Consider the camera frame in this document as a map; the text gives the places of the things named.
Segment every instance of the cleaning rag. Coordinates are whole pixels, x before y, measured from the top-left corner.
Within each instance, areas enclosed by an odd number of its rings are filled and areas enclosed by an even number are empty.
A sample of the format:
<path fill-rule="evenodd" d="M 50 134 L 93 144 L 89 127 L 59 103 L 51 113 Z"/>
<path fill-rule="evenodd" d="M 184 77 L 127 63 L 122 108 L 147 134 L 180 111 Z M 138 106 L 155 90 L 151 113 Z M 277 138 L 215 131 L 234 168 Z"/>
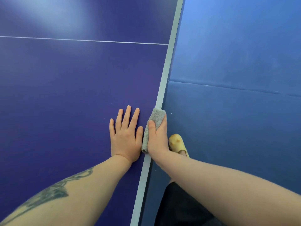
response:
<path fill-rule="evenodd" d="M 153 109 L 149 121 L 152 120 L 155 122 L 156 130 L 159 128 L 160 124 L 162 123 L 165 114 L 166 112 L 162 109 L 158 109 L 158 108 Z M 141 148 L 141 151 L 144 153 L 148 152 L 148 138 L 149 138 L 149 132 L 148 132 L 148 123 L 147 123 L 144 131 L 144 137 L 143 137 L 142 148 Z"/>

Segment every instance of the black pants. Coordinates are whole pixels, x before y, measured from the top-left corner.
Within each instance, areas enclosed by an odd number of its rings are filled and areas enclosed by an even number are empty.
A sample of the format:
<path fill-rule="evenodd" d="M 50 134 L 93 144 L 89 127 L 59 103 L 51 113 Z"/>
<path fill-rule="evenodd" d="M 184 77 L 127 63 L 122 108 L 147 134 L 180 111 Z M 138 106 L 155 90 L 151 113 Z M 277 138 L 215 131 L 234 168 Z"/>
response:
<path fill-rule="evenodd" d="M 164 192 L 155 226 L 199 226 L 213 215 L 175 182 Z"/>

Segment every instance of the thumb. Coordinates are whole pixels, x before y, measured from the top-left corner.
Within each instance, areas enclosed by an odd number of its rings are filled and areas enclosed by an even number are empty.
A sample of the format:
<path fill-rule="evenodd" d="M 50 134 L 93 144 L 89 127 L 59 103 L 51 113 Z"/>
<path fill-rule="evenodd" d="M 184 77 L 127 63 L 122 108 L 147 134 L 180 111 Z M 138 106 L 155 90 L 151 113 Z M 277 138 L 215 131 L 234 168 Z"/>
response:
<path fill-rule="evenodd" d="M 149 139 L 156 136 L 156 125 L 154 121 L 148 122 Z"/>

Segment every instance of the person's right arm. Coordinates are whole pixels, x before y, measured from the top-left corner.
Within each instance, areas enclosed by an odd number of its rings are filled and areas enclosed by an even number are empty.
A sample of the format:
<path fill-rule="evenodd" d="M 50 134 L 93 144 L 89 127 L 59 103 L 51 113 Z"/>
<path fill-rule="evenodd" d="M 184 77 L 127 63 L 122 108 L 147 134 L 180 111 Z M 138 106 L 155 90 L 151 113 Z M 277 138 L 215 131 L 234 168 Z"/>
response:
<path fill-rule="evenodd" d="M 184 157 L 168 150 L 167 120 L 149 124 L 153 160 L 215 217 L 231 226 L 300 226 L 301 196 L 234 169 Z"/>

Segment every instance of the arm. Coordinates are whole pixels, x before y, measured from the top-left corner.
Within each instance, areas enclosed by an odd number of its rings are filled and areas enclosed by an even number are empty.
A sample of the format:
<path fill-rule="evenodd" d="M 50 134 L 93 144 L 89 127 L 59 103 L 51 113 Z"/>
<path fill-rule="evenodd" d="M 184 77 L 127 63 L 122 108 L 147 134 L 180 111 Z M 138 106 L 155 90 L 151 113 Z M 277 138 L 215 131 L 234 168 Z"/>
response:
<path fill-rule="evenodd" d="M 131 107 L 128 106 L 110 121 L 112 157 L 88 170 L 66 178 L 36 194 L 10 214 L 0 226 L 57 226 L 94 225 L 108 204 L 113 191 L 139 158 L 143 128 L 135 128 L 139 115 L 136 109 L 129 125 Z"/>
<path fill-rule="evenodd" d="M 227 225 L 301 225 L 301 196 L 259 177 L 168 150 L 166 118 L 149 124 L 148 151 L 187 193 Z"/>

